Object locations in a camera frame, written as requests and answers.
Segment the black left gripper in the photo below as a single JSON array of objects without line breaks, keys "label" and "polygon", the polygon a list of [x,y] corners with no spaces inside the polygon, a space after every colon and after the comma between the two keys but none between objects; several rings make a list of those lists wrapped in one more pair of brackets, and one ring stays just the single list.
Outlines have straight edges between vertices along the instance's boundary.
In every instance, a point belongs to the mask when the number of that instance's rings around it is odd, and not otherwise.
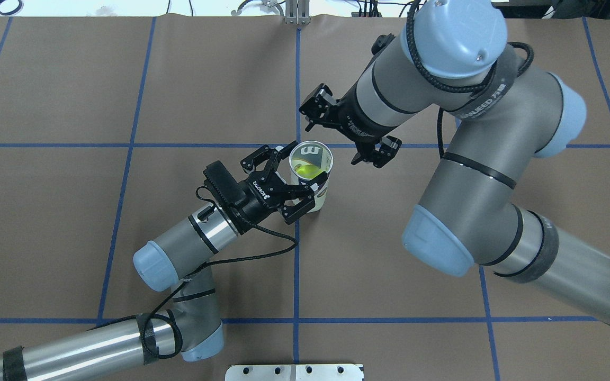
[{"label": "black left gripper", "polygon": [[285,223],[293,224],[305,214],[320,210],[325,202],[329,173],[322,172],[312,180],[291,174],[291,184],[281,179],[278,168],[297,146],[293,141],[271,148],[264,144],[241,162],[245,180],[231,177],[231,220],[240,233],[248,232],[269,215],[281,214]]}]

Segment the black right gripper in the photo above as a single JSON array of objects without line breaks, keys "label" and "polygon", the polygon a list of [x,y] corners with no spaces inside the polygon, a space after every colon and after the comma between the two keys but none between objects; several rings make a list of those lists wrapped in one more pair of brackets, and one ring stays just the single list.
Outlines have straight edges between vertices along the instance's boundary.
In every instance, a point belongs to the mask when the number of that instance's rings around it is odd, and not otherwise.
[{"label": "black right gripper", "polygon": [[353,141],[357,153],[352,165],[367,162],[382,168],[392,161],[402,146],[402,140],[387,135],[396,127],[385,126],[371,120],[362,111],[355,97],[342,97],[337,102],[331,89],[319,84],[303,101],[299,112],[307,119],[306,132],[315,125],[336,129]]}]

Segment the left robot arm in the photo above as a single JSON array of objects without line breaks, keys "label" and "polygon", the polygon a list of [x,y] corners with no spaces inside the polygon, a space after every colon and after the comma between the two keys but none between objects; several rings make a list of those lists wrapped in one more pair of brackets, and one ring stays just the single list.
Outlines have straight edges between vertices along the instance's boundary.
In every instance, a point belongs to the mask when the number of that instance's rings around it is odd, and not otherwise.
[{"label": "left robot arm", "polygon": [[316,141],[285,147],[263,145],[240,166],[235,180],[223,162],[204,169],[203,207],[148,241],[133,265],[150,289],[168,296],[152,311],[114,319],[82,333],[0,354],[0,380],[93,380],[163,359],[196,362],[225,345],[211,267],[213,256],[252,229],[290,241],[295,237],[264,228],[271,214],[293,224],[320,209],[334,160]]}]

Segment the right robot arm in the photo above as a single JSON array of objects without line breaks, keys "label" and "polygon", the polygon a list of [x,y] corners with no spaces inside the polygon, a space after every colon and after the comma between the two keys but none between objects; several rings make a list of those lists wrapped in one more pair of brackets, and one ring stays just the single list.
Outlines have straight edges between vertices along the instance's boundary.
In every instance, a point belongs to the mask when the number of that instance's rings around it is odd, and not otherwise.
[{"label": "right robot arm", "polygon": [[610,256],[510,201],[532,158],[578,137],[581,96],[533,67],[530,46],[507,41],[490,1],[414,3],[404,29],[380,36],[372,53],[344,96],[321,84],[299,111],[307,130],[321,125],[352,140],[353,164],[375,167],[399,151],[390,132],[429,106],[460,121],[414,207],[404,248],[452,276],[487,266],[610,326]]}]

